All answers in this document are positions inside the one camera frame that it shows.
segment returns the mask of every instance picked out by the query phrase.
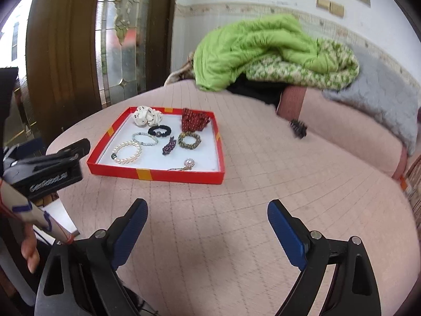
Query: orange tag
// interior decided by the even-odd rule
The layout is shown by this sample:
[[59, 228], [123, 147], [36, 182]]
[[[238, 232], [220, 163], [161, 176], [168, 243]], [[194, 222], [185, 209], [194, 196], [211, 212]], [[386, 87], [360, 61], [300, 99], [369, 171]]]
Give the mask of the orange tag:
[[136, 169], [137, 176], [141, 181], [152, 181], [151, 170], [148, 169]]

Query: pink sofa cushion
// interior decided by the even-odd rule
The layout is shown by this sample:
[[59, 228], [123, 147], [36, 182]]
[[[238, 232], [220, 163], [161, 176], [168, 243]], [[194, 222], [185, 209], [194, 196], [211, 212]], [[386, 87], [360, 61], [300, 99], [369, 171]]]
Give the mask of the pink sofa cushion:
[[405, 170], [408, 155], [398, 138], [371, 117], [325, 99], [319, 90], [287, 88], [277, 113], [289, 121], [300, 119], [309, 131], [394, 179], [399, 179]]

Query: green quilt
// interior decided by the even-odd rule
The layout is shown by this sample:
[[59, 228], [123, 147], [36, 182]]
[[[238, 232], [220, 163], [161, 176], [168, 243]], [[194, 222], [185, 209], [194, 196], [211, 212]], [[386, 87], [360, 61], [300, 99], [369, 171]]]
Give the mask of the green quilt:
[[194, 54], [196, 83], [219, 91], [245, 72], [250, 80], [339, 90], [359, 73], [352, 51], [314, 40], [290, 14], [243, 20], [208, 33]]

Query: sofa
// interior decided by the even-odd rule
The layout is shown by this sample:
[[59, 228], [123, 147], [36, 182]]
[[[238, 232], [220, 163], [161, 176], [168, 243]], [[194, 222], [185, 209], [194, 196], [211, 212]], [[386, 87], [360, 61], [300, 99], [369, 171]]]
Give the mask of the sofa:
[[[84, 158], [85, 179], [58, 195], [84, 236], [107, 229], [135, 198], [148, 202], [146, 226], [118, 274], [161, 315], [275, 315], [299, 274], [267, 220], [268, 202], [276, 198], [327, 238], [359, 236], [377, 280], [382, 315], [395, 314], [417, 280], [421, 260], [412, 209], [392, 179], [403, 165], [402, 147], [392, 138], [381, 140], [390, 142], [382, 150], [386, 163], [381, 157], [370, 162], [364, 152], [328, 138], [329, 129], [313, 131], [303, 111], [299, 117], [309, 130], [299, 139], [273, 106], [227, 91], [203, 92], [185, 80], [88, 117], [48, 151], [81, 137], [94, 148], [127, 107], [139, 105], [214, 112], [226, 164], [222, 185], [94, 176]], [[358, 136], [366, 141], [365, 134]], [[342, 137], [346, 144], [349, 138]], [[328, 267], [310, 315], [319, 314], [333, 269]]]

